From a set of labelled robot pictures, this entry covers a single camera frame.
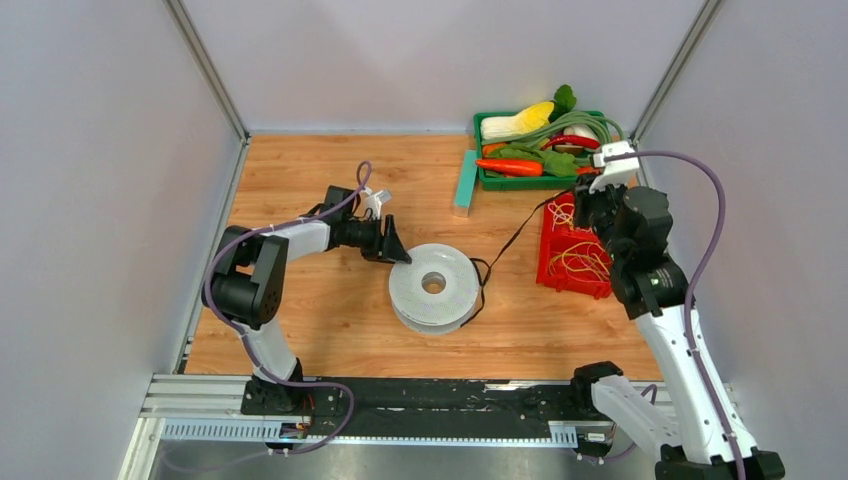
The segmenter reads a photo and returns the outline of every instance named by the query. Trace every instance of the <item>spool center hole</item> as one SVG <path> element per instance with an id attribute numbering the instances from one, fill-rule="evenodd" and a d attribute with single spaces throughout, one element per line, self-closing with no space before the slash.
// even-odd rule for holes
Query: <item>spool center hole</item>
<path id="1" fill-rule="evenodd" d="M 427 293 L 441 293 L 445 289 L 445 277 L 441 273 L 430 272 L 421 279 L 421 287 Z"/>

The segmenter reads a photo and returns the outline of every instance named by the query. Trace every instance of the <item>red plastic tray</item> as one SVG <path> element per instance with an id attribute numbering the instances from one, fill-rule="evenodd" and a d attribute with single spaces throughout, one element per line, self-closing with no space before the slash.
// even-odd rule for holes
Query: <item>red plastic tray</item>
<path id="1" fill-rule="evenodd" d="M 562 205 L 562 212 L 573 214 L 574 197 L 567 193 L 556 200 Z M 609 280 L 601 279 L 597 274 L 585 268 L 580 258 L 569 258 L 565 264 L 571 267 L 568 271 L 563 262 L 557 261 L 551 265 L 551 259 L 560 253 L 573 249 L 577 254 L 597 256 L 607 268 L 612 265 L 609 255 L 598 243 L 598 238 L 591 230 L 573 229 L 568 225 L 556 225 L 554 213 L 546 205 L 542 216 L 542 240 L 539 248 L 539 267 L 536 271 L 536 283 L 546 287 L 572 292 L 584 293 L 597 298 L 608 297 L 612 293 Z"/>

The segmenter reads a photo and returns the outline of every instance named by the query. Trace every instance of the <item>green rectangular box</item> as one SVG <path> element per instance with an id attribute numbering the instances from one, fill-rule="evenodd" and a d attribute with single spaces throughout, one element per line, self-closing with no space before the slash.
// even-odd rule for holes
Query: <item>green rectangular box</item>
<path id="1" fill-rule="evenodd" d="M 518 112 L 483 112 L 474 115 L 474 140 L 477 144 L 477 158 L 483 158 L 483 135 L 480 133 L 480 122 L 488 117 L 510 117 Z M 593 117 L 603 117 L 598 111 L 586 111 Z M 588 152 L 579 155 L 581 158 L 589 156 Z M 541 177 L 487 177 L 483 169 L 477 167 L 477 178 L 483 185 L 483 190 L 565 190 L 570 187 L 577 177 L 554 177 L 543 175 Z"/>

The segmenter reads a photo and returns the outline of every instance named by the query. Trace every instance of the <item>basket of vegetables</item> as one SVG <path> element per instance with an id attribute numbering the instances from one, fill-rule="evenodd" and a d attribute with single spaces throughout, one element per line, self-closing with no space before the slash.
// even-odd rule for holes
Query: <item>basket of vegetables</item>
<path id="1" fill-rule="evenodd" d="M 477 175 L 483 190 L 564 190 L 578 173 L 591 169 L 590 156 L 619 138 L 621 127 L 597 111 L 574 110 L 568 85 L 554 99 L 520 112 L 474 115 Z"/>

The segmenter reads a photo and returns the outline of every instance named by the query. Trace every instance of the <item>wood surface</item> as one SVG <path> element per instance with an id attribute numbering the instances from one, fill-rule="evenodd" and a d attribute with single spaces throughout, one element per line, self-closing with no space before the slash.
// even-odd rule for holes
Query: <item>wood surface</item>
<path id="1" fill-rule="evenodd" d="M 444 243 L 492 260 L 550 191 L 485 192 L 469 218 L 451 215 L 468 137 L 259 136 L 253 138 L 230 223 L 264 226 L 323 200 L 328 185 L 353 188 L 356 165 L 374 164 L 370 186 L 389 188 L 404 246 Z M 426 336 L 404 326 L 388 295 L 390 265 L 340 248 L 288 265 L 278 314 L 306 375 L 568 379 L 575 367 L 612 360 L 632 379 L 660 379 L 651 353 L 615 299 L 536 285 L 541 213 L 499 261 L 485 310 L 464 328 Z M 236 335 L 204 309 L 187 373 L 249 373 Z"/>

